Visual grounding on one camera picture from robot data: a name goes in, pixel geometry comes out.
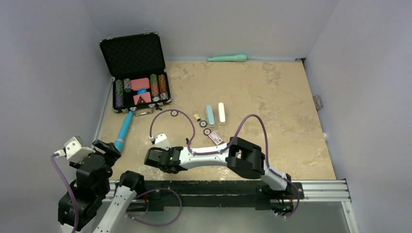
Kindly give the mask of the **white stapler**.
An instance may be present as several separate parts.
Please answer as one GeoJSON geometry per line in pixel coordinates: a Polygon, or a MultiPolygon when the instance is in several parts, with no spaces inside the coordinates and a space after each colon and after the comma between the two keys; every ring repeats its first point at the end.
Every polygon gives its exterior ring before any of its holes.
{"type": "Polygon", "coordinates": [[[220,125],[224,125],[226,123],[225,107],[223,102],[218,103],[218,118],[220,125]]]}

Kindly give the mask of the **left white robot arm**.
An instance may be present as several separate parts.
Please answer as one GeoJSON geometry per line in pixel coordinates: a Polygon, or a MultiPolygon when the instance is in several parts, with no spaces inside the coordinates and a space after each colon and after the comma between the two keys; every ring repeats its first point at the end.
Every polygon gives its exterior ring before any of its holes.
{"type": "Polygon", "coordinates": [[[113,199],[96,228],[93,223],[97,211],[110,191],[109,178],[112,166],[121,157],[114,143],[95,140],[88,147],[80,137],[69,139],[62,150],[51,157],[51,162],[63,180],[67,193],[58,203],[58,222],[64,233],[111,233],[126,215],[126,209],[134,199],[146,191],[144,177],[127,171],[120,177],[113,199]],[[64,156],[76,169],[76,178],[68,182],[55,162],[64,156]]]}

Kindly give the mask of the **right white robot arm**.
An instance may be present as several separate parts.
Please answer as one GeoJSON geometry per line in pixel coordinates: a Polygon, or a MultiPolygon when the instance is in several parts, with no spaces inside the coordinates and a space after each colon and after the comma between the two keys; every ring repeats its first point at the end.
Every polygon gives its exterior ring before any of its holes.
{"type": "Polygon", "coordinates": [[[262,148],[239,137],[233,144],[212,147],[153,147],[148,150],[144,164],[169,174],[201,166],[225,166],[242,178],[265,182],[280,198],[292,191],[287,174],[270,168],[262,148]]]}

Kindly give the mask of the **light blue stapler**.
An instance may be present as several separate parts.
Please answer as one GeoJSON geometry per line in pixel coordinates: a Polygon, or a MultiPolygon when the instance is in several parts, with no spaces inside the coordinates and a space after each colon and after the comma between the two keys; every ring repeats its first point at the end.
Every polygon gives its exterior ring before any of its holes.
{"type": "Polygon", "coordinates": [[[211,105],[206,106],[206,117],[210,127],[215,126],[214,114],[211,105]]]}

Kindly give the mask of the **red white card box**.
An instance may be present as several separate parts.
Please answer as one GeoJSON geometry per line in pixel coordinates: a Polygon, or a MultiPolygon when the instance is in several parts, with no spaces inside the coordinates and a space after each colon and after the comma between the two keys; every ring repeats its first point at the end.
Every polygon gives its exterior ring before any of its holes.
{"type": "Polygon", "coordinates": [[[208,135],[208,137],[216,146],[218,146],[218,145],[220,145],[224,142],[223,139],[215,131],[211,132],[208,135]]]}

